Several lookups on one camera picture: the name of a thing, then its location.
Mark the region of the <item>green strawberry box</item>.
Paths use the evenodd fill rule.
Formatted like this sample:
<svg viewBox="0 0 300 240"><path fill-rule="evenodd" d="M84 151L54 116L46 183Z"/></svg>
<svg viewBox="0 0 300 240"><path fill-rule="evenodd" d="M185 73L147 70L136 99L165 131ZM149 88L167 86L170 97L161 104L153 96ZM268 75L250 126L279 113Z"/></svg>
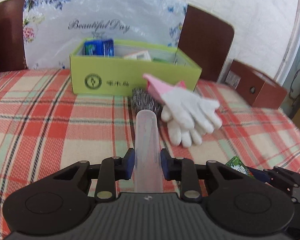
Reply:
<svg viewBox="0 0 300 240"><path fill-rule="evenodd" d="M254 178L251 171L243 164L241 159L239 159L238 156L232 157L226 164L227 167L230 167L238 172L241 172L242 174L245 174L251 178Z"/></svg>

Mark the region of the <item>clear plastic tube case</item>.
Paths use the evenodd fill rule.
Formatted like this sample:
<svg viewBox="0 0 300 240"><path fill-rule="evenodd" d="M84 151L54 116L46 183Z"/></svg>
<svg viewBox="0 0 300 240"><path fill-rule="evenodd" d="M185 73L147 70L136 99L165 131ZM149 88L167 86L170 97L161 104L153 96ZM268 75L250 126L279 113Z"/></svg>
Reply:
<svg viewBox="0 0 300 240"><path fill-rule="evenodd" d="M144 109L136 115L134 191L162 193L162 168L157 116Z"/></svg>

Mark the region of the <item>white glove pink cuff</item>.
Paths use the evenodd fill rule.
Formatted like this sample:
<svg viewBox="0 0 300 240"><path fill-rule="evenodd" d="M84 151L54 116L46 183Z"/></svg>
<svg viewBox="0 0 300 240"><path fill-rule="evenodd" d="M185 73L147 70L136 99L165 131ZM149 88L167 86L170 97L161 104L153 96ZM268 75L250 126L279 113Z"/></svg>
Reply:
<svg viewBox="0 0 300 240"><path fill-rule="evenodd" d="M163 104L162 121L173 120L186 131L194 129L196 124L207 133L221 128L222 120L216 114L219 101L170 85L150 74L143 74L143 78L147 81L149 94Z"/></svg>

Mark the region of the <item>white orange medicine box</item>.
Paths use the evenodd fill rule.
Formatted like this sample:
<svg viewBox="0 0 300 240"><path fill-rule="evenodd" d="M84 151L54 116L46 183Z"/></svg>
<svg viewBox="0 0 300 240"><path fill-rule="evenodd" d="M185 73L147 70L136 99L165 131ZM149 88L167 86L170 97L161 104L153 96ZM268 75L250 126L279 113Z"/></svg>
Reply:
<svg viewBox="0 0 300 240"><path fill-rule="evenodd" d="M123 57L128 60L141 60L141 61L151 61L152 58L147 50L142 50L138 52L134 52Z"/></svg>

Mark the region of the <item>blue mentos gum box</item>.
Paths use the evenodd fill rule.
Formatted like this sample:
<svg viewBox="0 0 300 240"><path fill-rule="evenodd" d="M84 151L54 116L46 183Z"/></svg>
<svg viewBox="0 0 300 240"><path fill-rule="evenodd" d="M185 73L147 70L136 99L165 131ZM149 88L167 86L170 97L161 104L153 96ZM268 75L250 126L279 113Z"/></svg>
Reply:
<svg viewBox="0 0 300 240"><path fill-rule="evenodd" d="M114 56L114 41L113 39L85 41L84 54L104 57Z"/></svg>

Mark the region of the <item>green small box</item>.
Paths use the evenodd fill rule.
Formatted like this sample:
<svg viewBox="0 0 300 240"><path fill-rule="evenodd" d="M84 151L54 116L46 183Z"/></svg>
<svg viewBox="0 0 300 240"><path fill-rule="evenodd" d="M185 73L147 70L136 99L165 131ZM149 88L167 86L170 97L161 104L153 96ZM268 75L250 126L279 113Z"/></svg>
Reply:
<svg viewBox="0 0 300 240"><path fill-rule="evenodd" d="M165 59L161 59L161 58L156 58L156 57L154 57L152 59L152 61L153 62L161 62L161 63L171 63L171 61L169 61L169 60L165 60Z"/></svg>

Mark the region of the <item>steel wool scrubber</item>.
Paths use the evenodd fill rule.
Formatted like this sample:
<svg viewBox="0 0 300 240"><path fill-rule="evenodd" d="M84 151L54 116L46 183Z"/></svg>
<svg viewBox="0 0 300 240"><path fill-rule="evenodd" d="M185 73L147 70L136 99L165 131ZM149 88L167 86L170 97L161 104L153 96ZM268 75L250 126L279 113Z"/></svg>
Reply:
<svg viewBox="0 0 300 240"><path fill-rule="evenodd" d="M153 111L156 116L159 116L162 111L161 104L143 88L134 88L132 90L131 105L136 114L141 110L150 110Z"/></svg>

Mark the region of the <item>plaid bed sheet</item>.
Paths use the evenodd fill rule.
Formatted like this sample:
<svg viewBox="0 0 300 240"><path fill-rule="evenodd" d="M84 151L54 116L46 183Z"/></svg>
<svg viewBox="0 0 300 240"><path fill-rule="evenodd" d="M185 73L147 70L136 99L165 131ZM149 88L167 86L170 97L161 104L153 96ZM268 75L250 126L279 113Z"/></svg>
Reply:
<svg viewBox="0 0 300 240"><path fill-rule="evenodd" d="M174 157L204 164L238 156L257 169L280 166L300 173L300 131L281 110L252 108L234 90L200 80L196 92L217 99L221 129L199 146L174 147L159 125L160 144ZM134 146L135 113L121 96L75 95L68 70L0 74L0 239L9 229L6 197L80 160L99 164Z"/></svg>

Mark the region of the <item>brown cardboard box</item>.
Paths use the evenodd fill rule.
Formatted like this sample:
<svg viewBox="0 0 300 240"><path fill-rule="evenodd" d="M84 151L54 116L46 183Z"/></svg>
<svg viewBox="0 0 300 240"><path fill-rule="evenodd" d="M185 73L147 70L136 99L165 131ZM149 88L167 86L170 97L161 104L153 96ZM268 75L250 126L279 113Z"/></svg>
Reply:
<svg viewBox="0 0 300 240"><path fill-rule="evenodd" d="M225 84L233 88L251 107L278 109L287 95L285 88L259 70L234 60Z"/></svg>

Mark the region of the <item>light green storage box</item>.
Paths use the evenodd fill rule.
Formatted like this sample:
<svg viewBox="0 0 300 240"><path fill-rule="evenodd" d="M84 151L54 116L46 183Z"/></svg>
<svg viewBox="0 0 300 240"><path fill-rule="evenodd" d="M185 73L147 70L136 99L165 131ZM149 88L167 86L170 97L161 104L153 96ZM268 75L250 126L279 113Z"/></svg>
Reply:
<svg viewBox="0 0 300 240"><path fill-rule="evenodd" d="M124 59L125 55L147 50L153 59L161 58L171 63ZM175 85L184 81L193 90L202 69L182 50L139 41L115 40L114 56L88 56L80 44L70 54L72 90L75 94L100 94L130 96L134 88L145 88L143 74L151 74Z"/></svg>

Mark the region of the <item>brown wooden headboard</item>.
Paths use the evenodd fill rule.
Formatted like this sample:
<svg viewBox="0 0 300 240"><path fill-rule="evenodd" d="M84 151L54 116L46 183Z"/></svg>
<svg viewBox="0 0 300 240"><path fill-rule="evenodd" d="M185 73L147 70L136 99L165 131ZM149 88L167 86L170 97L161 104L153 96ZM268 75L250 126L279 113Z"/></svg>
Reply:
<svg viewBox="0 0 300 240"><path fill-rule="evenodd" d="M24 2L0 2L0 72L26 69L22 32ZM179 48L202 68L201 79L217 81L234 34L230 24L188 5Z"/></svg>

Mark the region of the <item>floral Beautiful Day pillow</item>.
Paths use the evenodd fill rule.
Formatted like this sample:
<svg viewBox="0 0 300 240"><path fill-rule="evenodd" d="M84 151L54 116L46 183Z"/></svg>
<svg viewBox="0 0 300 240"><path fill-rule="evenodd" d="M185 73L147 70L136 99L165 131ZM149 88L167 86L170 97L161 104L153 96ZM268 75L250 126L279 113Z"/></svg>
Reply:
<svg viewBox="0 0 300 240"><path fill-rule="evenodd" d="M26 65L69 68L69 55L86 38L176 47L186 12L183 0L25 0Z"/></svg>

